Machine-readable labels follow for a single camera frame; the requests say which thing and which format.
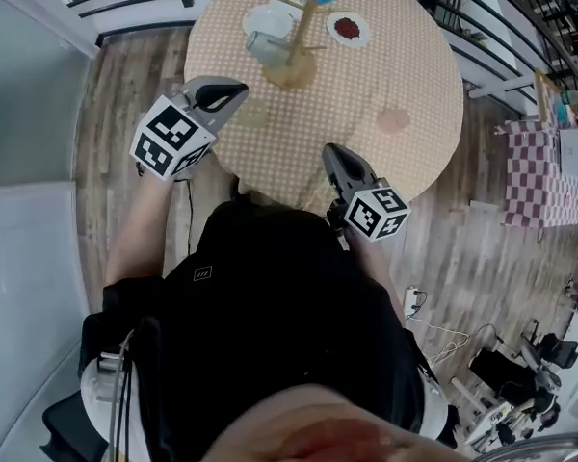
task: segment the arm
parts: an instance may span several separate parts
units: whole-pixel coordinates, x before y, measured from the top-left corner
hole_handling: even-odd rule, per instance
[[[357,257],[362,269],[371,279],[381,284],[389,294],[390,302],[394,313],[398,317],[402,326],[405,326],[405,310],[400,299],[396,295],[396,290],[389,276],[389,261],[383,253],[380,242],[369,242],[356,232],[348,228],[345,230],[345,238],[351,251]]]
[[[128,277],[163,274],[173,180],[144,173],[126,222],[109,252],[105,286]]]

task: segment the wooden floor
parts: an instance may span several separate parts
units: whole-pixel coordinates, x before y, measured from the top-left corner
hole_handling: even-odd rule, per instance
[[[109,38],[91,69],[75,172],[80,250],[94,310],[100,306],[109,242],[138,183],[128,156],[133,132],[159,94],[171,95],[182,84],[187,44],[186,28]],[[578,256],[578,225],[548,228],[539,243],[537,230],[501,226],[495,213],[468,208],[470,200],[500,204],[504,196],[506,138],[494,136],[493,130],[510,118],[513,113],[489,98],[465,101],[460,145],[452,161],[411,203],[403,233],[386,244],[399,296],[409,285],[428,293],[415,316],[420,321],[408,324],[428,356],[463,338],[429,328],[425,321],[469,335],[492,323],[517,347],[519,333],[531,320],[539,320],[541,333],[562,331],[568,320],[561,291]],[[194,176],[196,247],[205,220],[227,199],[230,176],[213,156]],[[175,184],[174,190],[166,271],[186,256],[190,229],[186,184]],[[474,388],[476,378],[466,364],[479,347],[495,344],[488,327],[436,367],[451,399],[458,395],[449,379],[456,375]]]

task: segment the white wall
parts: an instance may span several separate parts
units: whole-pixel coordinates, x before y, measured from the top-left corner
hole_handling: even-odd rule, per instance
[[[0,0],[0,185],[70,178],[89,62]]]
[[[74,191],[72,182],[0,189],[0,445],[89,313]]]
[[[76,347],[47,379],[9,431],[0,447],[0,462],[48,462],[39,448],[50,439],[42,414],[79,390],[78,366],[79,347]]]

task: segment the wire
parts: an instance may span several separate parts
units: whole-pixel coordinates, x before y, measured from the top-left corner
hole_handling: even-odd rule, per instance
[[[571,293],[574,291],[573,285],[574,285],[574,274],[569,273],[565,277],[565,286],[563,288],[563,291],[559,293],[559,295],[557,296],[557,300],[555,301],[555,306],[554,306],[554,309],[552,310],[552,318],[550,319],[550,324],[548,325],[548,330],[552,330],[552,325],[554,325],[555,318],[557,318],[557,308],[559,307],[559,301],[561,301],[561,296],[564,295],[566,297],[571,298]]]
[[[126,393],[126,378],[127,378],[127,376],[128,376],[128,366],[126,366],[124,368],[124,378],[122,379],[122,392],[119,396],[118,439],[116,441],[116,460],[115,460],[115,462],[119,462],[119,435],[121,434],[121,428],[122,428],[122,411],[123,411],[123,407],[124,407],[124,394]]]
[[[443,347],[443,349],[439,353],[435,354],[434,356],[427,357],[428,362],[431,364],[431,368],[434,368],[435,366],[443,363],[443,361],[446,361],[447,359],[451,358],[460,348],[466,346],[471,339],[475,338],[482,330],[484,330],[487,327],[492,327],[492,330],[494,331],[494,336],[496,337],[497,341],[500,342],[501,344],[506,345],[505,342],[503,342],[503,339],[501,339],[498,336],[497,329],[492,323],[486,323],[485,325],[480,326],[472,334],[465,334],[464,332],[458,332],[458,330],[452,330],[450,328],[432,325],[431,323],[428,323],[427,321],[422,319],[414,319],[413,317],[409,317],[408,319],[413,321],[421,321],[425,323],[429,328],[442,330],[443,332],[448,332],[450,334],[457,334],[464,337],[464,339],[460,343],[450,341]]]
[[[505,387],[506,385],[515,385],[516,387],[520,387],[521,389],[523,389],[525,386],[521,385],[519,383],[516,383],[515,381],[506,381],[503,385],[501,385],[501,388],[499,388],[498,392],[496,392],[497,397],[501,397],[502,393],[503,393],[503,387]]]
[[[411,313],[408,317],[407,320],[411,319],[413,320],[413,317],[415,317],[415,315],[417,314],[417,312],[419,312],[422,309],[422,306],[424,306],[424,303],[426,303],[426,301],[428,300],[428,293],[426,293],[425,291],[416,291],[415,292],[417,295],[424,295],[424,300],[420,303],[420,304],[414,304],[412,306],[413,308],[413,313]]]
[[[109,420],[109,460],[110,462],[116,458],[116,404],[118,403],[118,385],[119,385],[119,376],[122,372],[122,364],[124,363],[124,351],[126,351],[126,346],[128,345],[131,337],[133,337],[133,333],[135,330],[131,330],[124,342],[122,343],[122,347],[119,350],[119,357],[118,357],[118,367],[116,368],[116,378],[114,378],[114,389],[112,392],[112,413]]]
[[[129,431],[130,431],[130,412],[131,412],[131,380],[133,378],[133,360],[128,362],[128,391],[126,392],[126,427],[124,433],[124,458],[126,461],[128,458],[128,442],[129,442]]]
[[[191,210],[191,219],[189,222],[189,236],[188,236],[188,246],[187,246],[187,255],[191,254],[191,234],[193,233],[193,192],[191,191],[191,180],[186,180],[186,188],[189,191],[189,206]]]

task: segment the black and white marker cube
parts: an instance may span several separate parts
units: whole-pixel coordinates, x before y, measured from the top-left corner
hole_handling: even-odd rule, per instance
[[[375,242],[396,234],[410,212],[405,201],[385,187],[356,192],[345,221],[364,238]]]
[[[140,121],[130,154],[166,180],[198,163],[216,139],[170,99],[161,96]]]

